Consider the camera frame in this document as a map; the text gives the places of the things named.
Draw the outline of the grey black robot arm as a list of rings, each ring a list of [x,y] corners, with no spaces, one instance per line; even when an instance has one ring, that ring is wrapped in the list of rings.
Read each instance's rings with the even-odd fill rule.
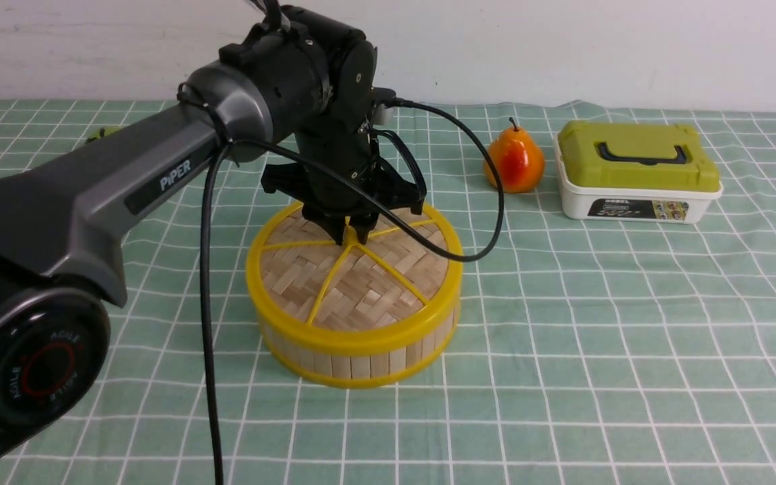
[[[375,124],[394,92],[373,86],[376,47],[320,13],[255,1],[245,40],[179,86],[170,108],[0,177],[0,457],[71,411],[110,347],[105,303],[123,306],[121,241],[223,160],[274,152],[261,182],[304,206],[335,243],[366,240],[381,214],[422,211],[427,187],[379,156]]]

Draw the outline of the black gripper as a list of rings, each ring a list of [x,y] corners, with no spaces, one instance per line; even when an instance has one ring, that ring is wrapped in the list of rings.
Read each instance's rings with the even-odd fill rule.
[[[262,189],[301,202],[305,220],[338,246],[347,225],[360,245],[368,242],[383,214],[378,205],[421,215],[427,187],[418,163],[396,133],[376,128],[395,99],[394,90],[375,87],[353,108],[333,102],[294,132],[305,163],[268,165]]]

